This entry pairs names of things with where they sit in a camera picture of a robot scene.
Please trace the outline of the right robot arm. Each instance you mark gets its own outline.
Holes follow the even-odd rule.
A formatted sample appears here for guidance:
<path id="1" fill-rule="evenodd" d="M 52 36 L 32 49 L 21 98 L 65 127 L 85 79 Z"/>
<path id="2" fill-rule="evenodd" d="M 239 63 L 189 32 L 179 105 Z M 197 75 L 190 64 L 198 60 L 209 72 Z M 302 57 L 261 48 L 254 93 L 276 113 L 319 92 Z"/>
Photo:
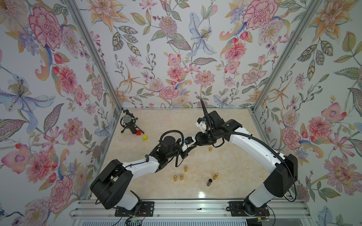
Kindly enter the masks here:
<path id="1" fill-rule="evenodd" d="M 296 188 L 298 161 L 294 155 L 283 155 L 275 151 L 234 119 L 224 121 L 216 111 L 208 113 L 203 102 L 201 106 L 204 117 L 199 118 L 196 123 L 201 130 L 196 135 L 197 146 L 217 148 L 218 140 L 223 143 L 228 141 L 246 151 L 270 174 L 262 185 L 244 199 L 239 207 L 241 211 L 248 216 L 254 216 L 260 209 L 267 207 L 270 200 L 275 197 L 283 198 L 287 191 Z"/>

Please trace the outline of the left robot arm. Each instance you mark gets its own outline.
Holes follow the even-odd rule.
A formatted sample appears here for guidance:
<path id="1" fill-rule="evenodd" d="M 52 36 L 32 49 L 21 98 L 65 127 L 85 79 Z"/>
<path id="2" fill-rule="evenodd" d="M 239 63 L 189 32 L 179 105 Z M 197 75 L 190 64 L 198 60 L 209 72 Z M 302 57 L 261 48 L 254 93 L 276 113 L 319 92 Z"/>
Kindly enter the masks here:
<path id="1" fill-rule="evenodd" d="M 185 137 L 178 130 L 167 131 L 158 144 L 144 158 L 130 163 L 115 159 L 98 175 L 90 186 L 96 197 L 95 204 L 101 204 L 106 210 L 118 208 L 131 215 L 139 213 L 141 198 L 128 190 L 129 184 L 140 177 L 161 171 L 173 159 L 178 166 L 179 158 L 185 159 L 198 145 L 195 137 Z"/>

